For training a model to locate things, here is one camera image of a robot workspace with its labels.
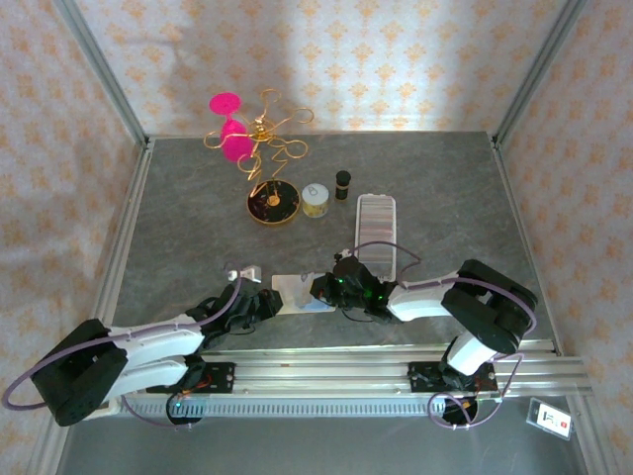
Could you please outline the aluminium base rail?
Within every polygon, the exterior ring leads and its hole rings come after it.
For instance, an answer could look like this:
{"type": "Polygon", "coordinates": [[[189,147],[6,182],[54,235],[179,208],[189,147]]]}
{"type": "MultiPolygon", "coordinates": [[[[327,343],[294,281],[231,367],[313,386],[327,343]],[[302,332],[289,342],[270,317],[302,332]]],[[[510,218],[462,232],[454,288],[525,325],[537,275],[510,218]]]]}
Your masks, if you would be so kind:
{"type": "MultiPolygon", "coordinates": [[[[408,365],[437,361],[446,344],[339,346],[208,351],[211,362],[235,364],[233,391],[248,397],[409,397],[408,365]]],[[[556,354],[550,340],[527,340],[494,364],[508,397],[590,395],[583,361],[556,354]]]]}

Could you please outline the white label badge red mark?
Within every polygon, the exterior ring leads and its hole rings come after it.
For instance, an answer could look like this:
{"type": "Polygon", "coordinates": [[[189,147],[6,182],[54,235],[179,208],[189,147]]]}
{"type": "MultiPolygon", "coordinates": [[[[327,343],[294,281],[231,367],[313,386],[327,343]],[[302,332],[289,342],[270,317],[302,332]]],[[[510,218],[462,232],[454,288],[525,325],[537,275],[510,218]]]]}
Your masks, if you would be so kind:
{"type": "Polygon", "coordinates": [[[569,413],[537,398],[530,399],[526,422],[563,440],[569,440],[573,431],[569,413]]]}

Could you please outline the small yellow jar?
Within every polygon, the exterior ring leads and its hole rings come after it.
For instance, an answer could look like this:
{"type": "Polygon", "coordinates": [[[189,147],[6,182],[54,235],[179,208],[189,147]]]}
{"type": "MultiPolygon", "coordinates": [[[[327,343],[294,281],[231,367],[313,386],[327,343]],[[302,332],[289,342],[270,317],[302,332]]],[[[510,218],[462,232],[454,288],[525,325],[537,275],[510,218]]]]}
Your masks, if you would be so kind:
{"type": "Polygon", "coordinates": [[[303,212],[309,218],[321,218],[328,210],[329,192],[320,183],[312,183],[302,190],[303,212]]]}

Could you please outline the aluminium table edge rail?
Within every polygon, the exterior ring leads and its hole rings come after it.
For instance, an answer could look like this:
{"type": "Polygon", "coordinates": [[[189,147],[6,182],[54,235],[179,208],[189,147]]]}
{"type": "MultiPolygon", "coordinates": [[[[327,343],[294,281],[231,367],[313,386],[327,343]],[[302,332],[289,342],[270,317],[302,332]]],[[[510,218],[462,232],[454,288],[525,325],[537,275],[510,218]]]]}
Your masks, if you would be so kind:
{"type": "Polygon", "coordinates": [[[155,139],[149,138],[139,151],[136,168],[117,223],[107,266],[91,313],[92,318],[99,320],[105,326],[109,326],[114,320],[154,145],[155,139]]]}
{"type": "Polygon", "coordinates": [[[518,232],[522,241],[524,252],[526,254],[526,258],[529,262],[531,272],[535,278],[535,281],[538,287],[538,294],[540,296],[540,306],[543,309],[544,316],[547,318],[547,322],[549,323],[551,331],[552,331],[552,335],[553,335],[552,339],[553,339],[555,352],[558,356],[564,356],[565,350],[561,342],[557,324],[551,315],[551,310],[552,310],[551,302],[547,295],[546,288],[544,287],[544,281],[542,279],[541,272],[539,271],[538,266],[536,265],[533,249],[531,247],[531,241],[530,241],[527,228],[525,226],[525,223],[524,223],[524,220],[519,208],[518,200],[515,197],[510,176],[508,174],[508,168],[503,159],[501,146],[496,136],[489,136],[489,139],[491,143],[492,153],[495,158],[495,162],[497,164],[497,168],[501,177],[501,181],[503,183],[503,187],[504,187],[511,211],[513,213],[514,219],[518,227],[518,232]]]}

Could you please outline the white credit card grey print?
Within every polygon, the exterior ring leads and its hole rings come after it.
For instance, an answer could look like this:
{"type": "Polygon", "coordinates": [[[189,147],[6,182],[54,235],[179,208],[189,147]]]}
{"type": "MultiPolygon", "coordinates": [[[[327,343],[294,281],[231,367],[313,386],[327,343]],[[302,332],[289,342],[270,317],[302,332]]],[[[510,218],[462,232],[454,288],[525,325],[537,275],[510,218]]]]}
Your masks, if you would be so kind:
{"type": "Polygon", "coordinates": [[[304,308],[312,302],[314,297],[311,290],[314,280],[315,274],[313,272],[300,275],[298,290],[295,297],[295,303],[299,308],[304,308]]]}

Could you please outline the beige card holder wallet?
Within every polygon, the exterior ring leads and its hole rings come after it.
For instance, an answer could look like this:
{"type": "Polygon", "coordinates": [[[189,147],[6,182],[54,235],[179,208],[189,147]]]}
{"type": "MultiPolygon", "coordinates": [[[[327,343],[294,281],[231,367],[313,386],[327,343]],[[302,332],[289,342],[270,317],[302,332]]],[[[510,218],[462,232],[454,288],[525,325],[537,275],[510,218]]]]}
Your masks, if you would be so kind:
{"type": "MultiPolygon", "coordinates": [[[[300,315],[300,314],[319,314],[332,313],[335,308],[328,304],[312,300],[304,308],[299,308],[295,303],[295,297],[298,290],[298,283],[301,274],[289,275],[273,275],[272,289],[278,291],[283,299],[282,308],[279,315],[300,315]]],[[[322,276],[323,273],[315,273],[315,278],[322,276]]]]}

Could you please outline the clear plastic card tray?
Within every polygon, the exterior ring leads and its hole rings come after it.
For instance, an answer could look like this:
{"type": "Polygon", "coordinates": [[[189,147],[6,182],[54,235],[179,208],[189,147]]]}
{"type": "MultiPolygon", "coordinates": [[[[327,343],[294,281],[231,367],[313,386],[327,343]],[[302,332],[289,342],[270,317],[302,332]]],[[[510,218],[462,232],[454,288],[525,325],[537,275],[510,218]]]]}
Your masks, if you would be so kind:
{"type": "Polygon", "coordinates": [[[361,244],[370,241],[397,242],[396,201],[388,195],[362,194],[357,199],[354,254],[380,280],[396,276],[397,249],[387,244],[361,244]]]}

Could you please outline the aluminium frame post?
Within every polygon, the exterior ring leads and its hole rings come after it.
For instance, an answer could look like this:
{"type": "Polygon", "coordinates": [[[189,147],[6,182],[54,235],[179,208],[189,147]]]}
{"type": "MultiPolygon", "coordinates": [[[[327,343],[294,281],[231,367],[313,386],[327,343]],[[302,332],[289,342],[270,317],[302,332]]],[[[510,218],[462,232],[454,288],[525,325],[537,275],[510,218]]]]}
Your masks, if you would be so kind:
{"type": "Polygon", "coordinates": [[[495,150],[510,137],[532,96],[563,46],[571,29],[576,24],[588,0],[566,0],[534,60],[521,81],[513,99],[503,115],[497,130],[491,135],[495,150]]]}
{"type": "Polygon", "coordinates": [[[52,0],[52,3],[75,37],[128,132],[140,147],[146,148],[149,142],[148,135],[144,131],[120,81],[117,79],[108,59],[85,20],[80,7],[75,0],[52,0]]]}

